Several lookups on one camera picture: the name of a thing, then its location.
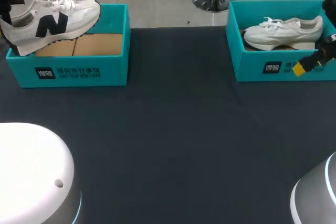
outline shoelace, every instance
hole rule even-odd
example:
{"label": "shoelace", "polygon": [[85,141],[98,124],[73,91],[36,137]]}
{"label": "shoelace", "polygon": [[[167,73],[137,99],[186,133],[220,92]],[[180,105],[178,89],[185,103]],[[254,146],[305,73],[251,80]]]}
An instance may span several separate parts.
{"label": "shoelace", "polygon": [[65,9],[67,11],[71,11],[75,8],[76,0],[48,0],[51,2],[52,6],[58,7],[60,9]]}
{"label": "shoelace", "polygon": [[272,27],[275,30],[278,29],[278,27],[283,28],[283,25],[282,25],[283,21],[281,19],[271,19],[270,17],[265,17],[265,18],[268,18],[268,20],[260,23],[259,26],[264,27],[266,30],[269,30]]}

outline cardboard box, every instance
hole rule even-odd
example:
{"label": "cardboard box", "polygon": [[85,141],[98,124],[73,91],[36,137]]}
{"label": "cardboard box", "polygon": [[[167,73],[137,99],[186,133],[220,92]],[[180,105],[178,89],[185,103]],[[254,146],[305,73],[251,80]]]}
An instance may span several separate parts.
{"label": "cardboard box", "polygon": [[240,82],[248,81],[319,81],[336,80],[336,62],[316,67],[300,77],[292,71],[299,59],[314,53],[314,50],[253,51],[245,49],[240,30],[255,26],[264,17],[287,20],[290,18],[314,19],[323,17],[323,38],[336,33],[335,27],[325,16],[323,0],[271,0],[232,1],[226,27],[226,36],[236,76]]}
{"label": "cardboard box", "polygon": [[22,88],[124,86],[131,39],[128,6],[101,4],[101,16],[86,35],[51,44],[7,62]]}

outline screw hole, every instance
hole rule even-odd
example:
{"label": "screw hole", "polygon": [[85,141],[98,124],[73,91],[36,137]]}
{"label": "screw hole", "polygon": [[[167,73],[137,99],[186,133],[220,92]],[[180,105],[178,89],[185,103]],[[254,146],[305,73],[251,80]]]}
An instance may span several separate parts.
{"label": "screw hole", "polygon": [[55,180],[55,186],[57,186],[58,188],[63,188],[64,187],[63,181],[60,179]]}

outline new balance sneaker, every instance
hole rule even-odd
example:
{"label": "new balance sneaker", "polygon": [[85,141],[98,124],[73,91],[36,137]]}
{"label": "new balance sneaker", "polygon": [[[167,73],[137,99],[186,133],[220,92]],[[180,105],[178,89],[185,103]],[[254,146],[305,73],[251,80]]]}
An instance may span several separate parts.
{"label": "new balance sneaker", "polygon": [[100,5],[94,0],[33,0],[25,13],[12,18],[12,25],[0,19],[0,26],[13,52],[25,56],[52,42],[83,35],[99,16]]}
{"label": "new balance sneaker", "polygon": [[321,37],[323,19],[313,20],[292,18],[287,21],[271,19],[259,26],[245,30],[244,41],[260,50],[273,50],[278,46],[290,46],[294,49],[315,49],[315,42]]}

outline chrome stool base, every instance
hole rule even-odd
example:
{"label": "chrome stool base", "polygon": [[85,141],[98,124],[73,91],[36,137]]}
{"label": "chrome stool base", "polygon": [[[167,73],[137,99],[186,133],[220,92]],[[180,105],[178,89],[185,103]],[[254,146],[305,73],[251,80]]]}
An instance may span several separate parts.
{"label": "chrome stool base", "polygon": [[221,13],[229,9],[231,0],[193,0],[194,5],[201,10],[210,13]]}

